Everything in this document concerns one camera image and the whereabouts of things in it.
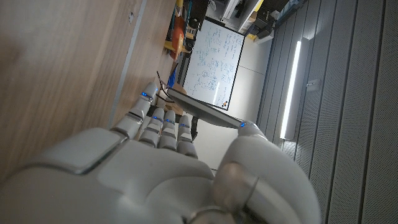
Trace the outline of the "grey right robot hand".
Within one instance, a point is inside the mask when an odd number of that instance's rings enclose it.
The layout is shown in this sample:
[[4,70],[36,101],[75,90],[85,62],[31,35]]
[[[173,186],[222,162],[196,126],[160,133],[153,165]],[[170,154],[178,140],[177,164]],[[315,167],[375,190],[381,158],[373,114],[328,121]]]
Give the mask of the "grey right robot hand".
[[[91,128],[26,162],[1,185],[2,223],[320,223],[303,170],[250,121],[174,89],[187,111],[146,114],[149,83],[113,128]],[[237,130],[218,169],[200,161],[193,121]]]

